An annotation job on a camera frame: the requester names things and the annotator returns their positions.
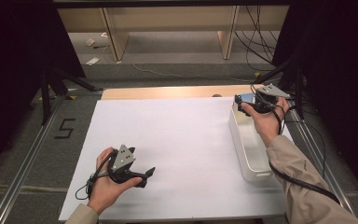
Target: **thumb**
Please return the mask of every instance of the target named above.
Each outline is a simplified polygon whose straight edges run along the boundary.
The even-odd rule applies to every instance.
[[[121,188],[123,191],[127,190],[127,189],[130,189],[132,187],[134,187],[135,185],[141,183],[142,181],[142,178],[141,177],[134,177],[134,178],[131,178],[129,180],[127,180],[126,182],[120,184]]]
[[[252,117],[254,115],[258,114],[257,111],[255,111],[254,108],[251,105],[247,104],[247,103],[242,103],[241,106],[242,106],[242,109],[244,109]]]

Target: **person's left hand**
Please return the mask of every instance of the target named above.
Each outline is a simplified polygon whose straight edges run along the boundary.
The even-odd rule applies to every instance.
[[[111,152],[113,152],[113,148],[109,147],[100,154],[97,159],[97,168]],[[101,171],[107,170],[107,164],[108,162],[105,163]],[[115,203],[120,194],[122,194],[125,190],[139,184],[141,181],[141,177],[135,177],[122,184],[118,184],[115,183],[108,175],[100,177],[97,179],[92,188],[92,193],[87,206],[94,209],[94,211],[97,212],[99,216],[106,208],[112,206]]]

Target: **black strap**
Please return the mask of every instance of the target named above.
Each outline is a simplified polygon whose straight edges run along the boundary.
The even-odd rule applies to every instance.
[[[284,180],[286,180],[288,182],[291,182],[291,183],[293,183],[295,185],[299,185],[300,187],[303,187],[303,188],[310,189],[310,190],[313,190],[315,192],[321,193],[322,195],[327,196],[330,199],[334,200],[336,203],[341,204],[339,202],[339,199],[337,198],[337,196],[334,195],[332,192],[328,191],[327,189],[322,189],[322,188],[320,188],[318,186],[312,185],[310,183],[304,182],[304,181],[299,180],[299,179],[292,178],[289,175],[281,173],[275,167],[272,166],[271,162],[269,162],[269,167],[271,167],[272,172],[274,172],[274,174],[277,175],[278,177],[280,177],[280,178],[282,178],[282,179],[284,179]]]

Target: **white container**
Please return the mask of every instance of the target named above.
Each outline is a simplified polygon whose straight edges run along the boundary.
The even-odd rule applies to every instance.
[[[272,171],[269,168],[266,147],[255,130],[253,119],[238,111],[235,103],[231,107],[229,127],[243,178],[248,182],[268,180]]]

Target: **gray carpet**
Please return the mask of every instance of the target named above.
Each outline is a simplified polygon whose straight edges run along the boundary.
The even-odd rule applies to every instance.
[[[260,66],[263,69],[271,68],[266,64],[255,64],[254,66]],[[159,73],[159,75],[139,71],[132,64],[84,65],[84,70],[89,83],[103,88],[246,84],[249,83],[248,80],[255,78],[254,70],[247,64],[142,64],[139,67]],[[186,75],[187,77],[165,76],[172,74]],[[64,101],[59,108],[59,113],[47,139],[7,217],[7,223],[58,223],[66,189],[72,179],[94,106],[101,98],[101,94],[82,91],[82,88],[69,81],[65,81],[65,83],[69,88],[78,88],[80,91],[68,93],[68,95],[77,97],[75,100]],[[13,136],[12,149],[4,151],[0,157],[0,200],[20,168],[22,160],[41,127],[42,106],[38,98],[39,96],[36,95],[33,103],[34,110],[30,110],[24,116],[17,134]],[[338,155],[337,147],[331,140],[323,121],[307,101],[304,102],[304,111],[306,122],[320,133],[310,129],[318,146],[325,145],[326,162],[340,186],[349,196],[358,216],[358,182],[356,178],[346,162]],[[59,131],[64,119],[74,119],[66,121],[64,124],[65,128],[72,128],[73,131],[69,138],[57,139],[56,137],[68,134],[67,131]],[[310,157],[296,125],[288,123],[287,126],[296,144]],[[285,223],[282,217],[264,218],[263,221],[266,224]]]

